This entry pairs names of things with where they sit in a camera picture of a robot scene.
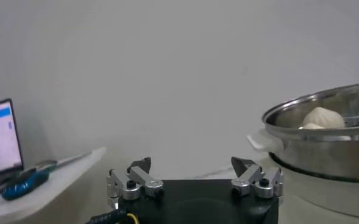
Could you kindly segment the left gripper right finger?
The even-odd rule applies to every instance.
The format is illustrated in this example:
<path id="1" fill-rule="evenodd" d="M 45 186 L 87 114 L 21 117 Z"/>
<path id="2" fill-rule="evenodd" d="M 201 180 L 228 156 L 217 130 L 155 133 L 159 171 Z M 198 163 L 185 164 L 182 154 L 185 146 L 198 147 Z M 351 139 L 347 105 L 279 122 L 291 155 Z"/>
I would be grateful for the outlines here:
<path id="1" fill-rule="evenodd" d="M 264 170 L 250 159 L 231 157 L 237 175 L 231 180 L 232 195 L 241 198 L 254 193 L 256 197 L 270 199 L 283 197 L 283 173 L 278 167 Z"/>

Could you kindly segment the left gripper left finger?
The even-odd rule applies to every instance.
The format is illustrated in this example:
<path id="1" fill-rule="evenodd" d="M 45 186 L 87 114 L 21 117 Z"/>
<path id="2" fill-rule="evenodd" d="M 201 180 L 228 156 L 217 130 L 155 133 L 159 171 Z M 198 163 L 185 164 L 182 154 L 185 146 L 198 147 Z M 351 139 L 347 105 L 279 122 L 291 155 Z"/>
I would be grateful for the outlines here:
<path id="1" fill-rule="evenodd" d="M 149 172 L 151 157 L 145 157 L 131 163 L 125 172 L 110 169 L 106 177 L 107 203 L 112 209 L 119 208 L 119 199 L 136 201 L 143 195 L 160 200 L 165 194 L 162 180 L 155 179 Z"/>

